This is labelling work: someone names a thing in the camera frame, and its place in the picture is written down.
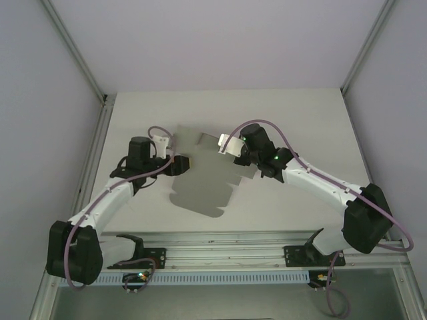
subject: purple cable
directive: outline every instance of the purple cable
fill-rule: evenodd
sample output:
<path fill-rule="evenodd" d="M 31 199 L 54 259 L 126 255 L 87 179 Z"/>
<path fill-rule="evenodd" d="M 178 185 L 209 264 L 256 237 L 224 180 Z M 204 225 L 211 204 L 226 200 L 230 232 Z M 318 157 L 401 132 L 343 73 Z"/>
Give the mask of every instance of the purple cable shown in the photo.
<path fill-rule="evenodd" d="M 113 184 L 109 190 L 105 190 L 91 205 L 90 207 L 87 209 L 87 211 L 85 212 L 84 215 L 81 216 L 81 218 L 79 219 L 79 221 L 73 226 L 73 228 L 71 229 L 68 238 L 67 238 L 67 242 L 65 243 L 65 250 L 64 250 L 64 272 L 65 272 L 65 278 L 67 280 L 68 286 L 70 286 L 72 289 L 76 290 L 76 291 L 80 291 L 82 290 L 86 285 L 82 285 L 80 287 L 77 287 L 74 285 L 74 283 L 71 281 L 71 276 L 69 274 L 69 248 L 71 246 L 71 242 L 73 240 L 73 237 L 75 235 L 75 232 L 77 231 L 77 229 L 79 228 L 79 226 L 83 223 L 83 221 L 85 221 L 86 217 L 88 215 L 91 214 L 91 212 L 93 211 L 93 209 L 102 201 L 102 199 L 104 199 L 104 197 L 111 192 L 111 190 L 114 190 L 115 188 L 119 187 L 120 185 L 127 183 L 127 182 L 131 182 L 135 179 L 139 179 L 139 178 L 145 178 L 145 177 L 149 177 L 151 175 L 155 175 L 156 173 L 159 173 L 161 171 L 163 171 L 164 169 L 167 168 L 168 165 L 170 165 L 173 161 L 173 158 L 175 157 L 176 154 L 176 145 L 175 145 L 175 141 L 173 140 L 173 136 L 172 134 L 162 128 L 159 127 L 157 125 L 154 125 L 153 127 L 150 127 L 148 129 L 148 136 L 150 138 L 152 138 L 153 136 L 151 135 L 151 130 L 153 129 L 159 129 L 162 130 L 164 133 L 166 133 L 166 135 L 171 139 L 172 141 L 172 154 L 171 157 L 169 159 L 169 161 L 163 166 L 160 167 L 159 169 L 153 170 L 151 172 L 147 172 L 147 173 L 142 173 L 141 175 L 135 175 L 133 177 L 127 178 L 125 180 L 119 181 L 115 184 Z M 135 263 L 138 262 L 138 260 L 135 261 L 128 261 L 129 263 L 122 263 L 122 264 L 130 264 L 130 263 Z"/>
<path fill-rule="evenodd" d="M 151 281 L 151 279 L 154 276 L 154 271 L 155 271 L 155 261 L 151 258 L 141 258 L 141 259 L 137 259 L 134 261 L 122 261 L 119 262 L 118 265 L 132 265 L 134 263 L 139 263 L 139 262 L 145 262 L 145 261 L 149 261 L 151 262 L 151 264 L 153 265 L 153 271 L 149 274 L 147 281 L 137 290 L 137 293 L 140 292 L 141 290 L 144 290 L 145 287 L 147 287 L 148 283 Z M 137 279 L 137 277 L 128 277 L 125 281 L 125 290 L 127 290 L 127 284 L 129 283 L 129 281 L 133 280 L 133 279 Z"/>
<path fill-rule="evenodd" d="M 226 143 L 224 144 L 224 147 L 222 148 L 222 152 L 224 152 L 227 148 L 228 143 L 230 142 L 231 138 L 234 137 L 234 135 L 236 135 L 236 133 L 242 129 L 243 127 L 245 127 L 246 125 L 250 125 L 252 123 L 265 123 L 267 125 L 272 126 L 280 135 L 280 137 L 283 139 L 286 147 L 289 149 L 289 151 L 291 152 L 291 154 L 294 156 L 295 160 L 301 165 L 301 167 L 303 167 L 304 169 L 307 169 L 308 166 L 300 159 L 300 157 L 298 157 L 298 155 L 296 154 L 296 152 L 294 151 L 294 149 L 292 148 L 292 146 L 290 145 L 289 141 L 286 139 L 284 133 L 282 132 L 282 130 L 280 130 L 280 128 L 275 125 L 274 123 L 272 123 L 271 121 L 267 121 L 267 120 L 262 120 L 262 119 L 256 119 L 256 120 L 251 120 L 251 121 L 246 121 L 245 123 L 242 123 L 240 126 L 238 126 L 237 128 L 235 128 L 231 133 L 230 136 L 228 137 Z M 398 247 L 393 247 L 391 245 L 382 245 L 382 244 L 377 244 L 378 247 L 382 247 L 385 249 L 389 249 L 392 251 L 399 251 L 399 252 L 408 252 L 411 251 L 414 248 L 414 240 L 412 240 L 412 237 L 410 236 L 409 232 L 407 232 L 407 230 L 403 227 L 403 225 L 401 225 L 397 220 L 395 220 L 395 218 L 393 218 L 388 212 L 386 212 L 385 210 L 383 210 L 382 208 L 380 208 L 379 206 L 377 206 L 375 203 L 371 202 L 370 200 L 368 200 L 367 198 L 363 197 L 362 195 L 360 195 L 359 193 L 357 193 L 354 190 L 351 190 L 350 188 L 347 188 L 345 185 L 334 181 L 333 179 L 321 174 L 320 172 L 317 172 L 316 170 L 311 169 L 310 173 L 313 173 L 314 175 L 318 176 L 320 179 L 323 179 L 343 190 L 348 190 L 349 193 L 351 193 L 352 195 L 354 195 L 355 197 L 359 198 L 360 200 L 362 200 L 363 202 L 365 202 L 367 205 L 369 205 L 370 207 L 374 208 L 375 210 L 377 210 L 379 213 L 381 213 L 383 216 L 385 216 L 387 219 L 389 219 L 395 226 L 397 226 L 397 228 L 399 228 L 401 230 L 401 232 L 404 234 L 404 236 L 407 238 L 408 240 L 408 247 L 407 248 L 398 248 Z M 340 252 L 338 251 L 334 258 L 332 259 L 332 262 L 329 266 L 329 270 L 328 270 L 328 277 L 327 277 L 327 282 L 326 282 L 326 300 L 328 302 L 328 307 L 331 311 L 331 313 L 339 318 L 339 319 L 345 319 L 351 311 L 351 305 L 350 305 L 350 300 L 348 299 L 348 296 L 342 291 L 339 290 L 337 288 L 331 287 L 329 282 L 330 282 L 330 277 L 332 274 L 332 269 L 334 268 L 335 265 L 335 261 L 338 258 L 338 255 L 340 254 Z M 344 296 L 344 299 L 346 300 L 347 303 L 347 310 L 345 313 L 339 315 L 335 312 L 334 308 L 332 307 L 332 302 L 330 299 L 330 291 L 334 290 L 337 291 L 339 293 L 341 293 Z"/>
<path fill-rule="evenodd" d="M 352 311 L 352 305 L 350 304 L 350 300 L 348 299 L 347 294 L 335 287 L 332 287 L 330 285 L 330 281 L 331 281 L 331 276 L 332 276 L 332 269 L 334 268 L 335 265 L 335 261 L 338 258 L 338 256 L 340 255 L 340 251 L 337 251 L 334 255 L 334 258 L 332 258 L 331 264 L 329 266 L 329 270 L 328 270 L 328 276 L 326 277 L 326 302 L 328 303 L 328 307 L 329 310 L 331 311 L 331 313 L 339 318 L 339 319 L 345 319 L 346 317 L 348 317 L 348 315 L 350 314 L 350 312 Z M 331 301 L 331 290 L 337 291 L 339 293 L 342 294 L 342 296 L 344 297 L 344 299 L 346 300 L 346 304 L 347 304 L 347 310 L 346 312 L 342 313 L 342 314 L 338 314 L 335 312 L 334 308 L 332 307 L 332 301 Z"/>

